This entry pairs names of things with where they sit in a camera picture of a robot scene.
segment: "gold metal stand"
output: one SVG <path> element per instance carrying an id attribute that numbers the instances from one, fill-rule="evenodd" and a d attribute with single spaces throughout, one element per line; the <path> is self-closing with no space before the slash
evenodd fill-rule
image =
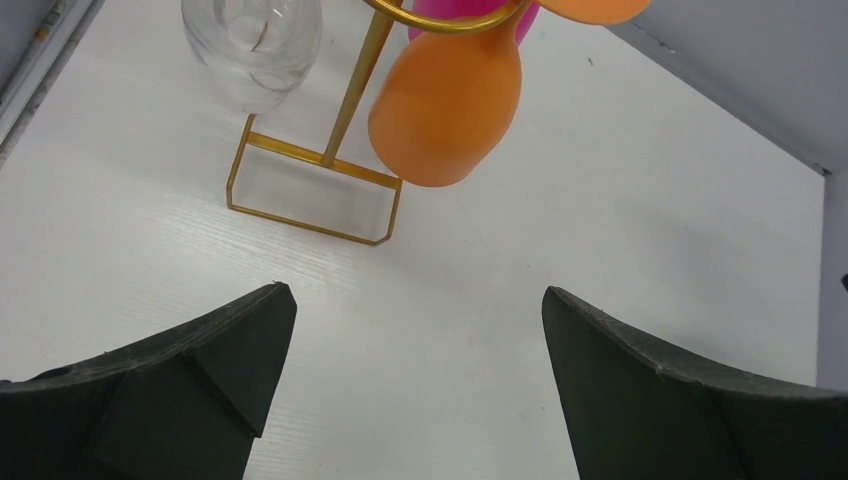
<path id="1" fill-rule="evenodd" d="M 362 44 L 362 50 L 359 53 L 359 58 L 356 61 L 356 66 L 353 69 L 350 83 L 345 92 L 342 106 L 339 109 L 339 114 L 336 117 L 336 123 L 333 126 L 333 132 L 330 134 L 330 140 L 327 143 L 327 148 L 323 153 L 318 153 L 291 143 L 277 140 L 261 133 L 253 131 L 253 120 L 256 115 L 247 117 L 247 122 L 244 125 L 244 132 L 239 142 L 236 157 L 233 160 L 233 166 L 230 169 L 230 176 L 227 179 L 227 207 L 238 212 L 249 213 L 268 220 L 294 225 L 295 227 L 305 228 L 314 232 L 332 235 L 334 237 L 343 238 L 352 242 L 362 243 L 365 245 L 377 246 L 392 237 L 392 232 L 395 228 L 395 219 L 397 218 L 398 205 L 400 204 L 400 192 L 403 186 L 403 180 L 391 175 L 386 175 L 375 170 L 371 170 L 359 165 L 339 160 L 336 155 L 339 152 L 339 147 L 342 144 L 345 133 L 350 126 L 350 121 L 353 114 L 356 112 L 356 107 L 359 106 L 359 101 L 362 99 L 362 94 L 365 91 L 365 85 L 371 78 L 371 73 L 374 71 L 374 66 L 377 64 L 377 58 L 383 51 L 383 46 L 386 44 L 386 39 L 389 36 L 389 31 L 392 24 L 397 21 L 405 25 L 415 28 L 446 34 L 462 34 L 475 33 L 492 28 L 514 14 L 519 7 L 525 2 L 533 0 L 511 0 L 498 10 L 479 18 L 461 19 L 461 20 L 440 20 L 421 15 L 416 15 L 400 8 L 402 0 L 364 0 L 365 3 L 375 9 L 374 17 L 371 20 L 371 26 L 368 27 L 368 33 L 365 35 L 365 41 Z M 262 212 L 252 208 L 236 205 L 233 202 L 233 186 L 236 183 L 239 167 L 241 166 L 242 157 L 244 157 L 245 147 L 252 145 L 280 155 L 306 162 L 311 165 L 324 167 L 334 172 L 341 173 L 359 180 L 380 185 L 381 187 L 389 188 L 395 191 L 394 201 L 392 203 L 392 212 L 389 216 L 389 225 L 386 229 L 386 234 L 377 239 L 371 240 L 349 233 L 332 230 L 329 228 L 312 225 L 292 218 L 275 215 L 273 213 Z"/>

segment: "gold ring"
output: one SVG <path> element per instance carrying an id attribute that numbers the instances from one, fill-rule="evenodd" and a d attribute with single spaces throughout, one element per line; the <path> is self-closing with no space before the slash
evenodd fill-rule
<path id="1" fill-rule="evenodd" d="M 391 0 L 365 0 L 365 3 L 370 5 L 371 8 L 385 14 L 392 20 L 409 27 L 415 27 L 426 32 L 461 34 L 482 32 L 495 27 L 507 18 L 511 17 L 525 3 L 532 1 L 534 0 L 510 0 L 506 3 L 506 5 L 498 8 L 488 15 L 456 20 L 443 20 L 440 18 L 418 15 L 417 13 L 412 13 L 394 5 L 391 3 Z"/>

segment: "pink cup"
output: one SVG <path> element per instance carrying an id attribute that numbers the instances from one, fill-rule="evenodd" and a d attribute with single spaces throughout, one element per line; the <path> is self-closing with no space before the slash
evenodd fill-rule
<path id="1" fill-rule="evenodd" d="M 498 7 L 502 7 L 506 0 L 415 0 L 412 4 L 412 11 L 428 17 L 451 19 L 458 17 L 479 17 L 495 11 Z M 521 22 L 518 24 L 518 29 L 515 31 L 515 41 L 521 43 L 527 31 L 530 30 L 530 25 L 539 13 L 539 3 L 533 2 Z M 409 40 L 412 41 L 421 30 L 409 27 Z"/>

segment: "white tabletop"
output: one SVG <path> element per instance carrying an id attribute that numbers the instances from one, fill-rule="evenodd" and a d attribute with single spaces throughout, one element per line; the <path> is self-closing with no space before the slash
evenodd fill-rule
<path id="1" fill-rule="evenodd" d="M 324 5 L 318 64 L 257 122 L 317 148 L 370 17 Z M 396 28 L 343 158 L 374 164 L 364 116 L 404 43 Z M 0 378 L 284 281 L 299 312 L 257 480 L 576 479 L 539 315 L 548 285 L 814 382 L 822 179 L 604 29 L 541 13 L 522 55 L 501 145 L 454 187 L 406 188 L 395 237 L 369 248 L 227 210 L 244 117 L 209 101 L 179 2 L 106 2 L 0 170 Z M 245 158 L 245 203 L 365 230 L 384 219 L 367 188 Z"/>

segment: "clear glass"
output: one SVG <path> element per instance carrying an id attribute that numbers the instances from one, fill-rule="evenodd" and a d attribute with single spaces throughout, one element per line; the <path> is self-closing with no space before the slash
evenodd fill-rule
<path id="1" fill-rule="evenodd" d="M 242 112 L 274 109 L 318 57 L 320 0 L 182 0 L 182 11 L 191 49 Z"/>

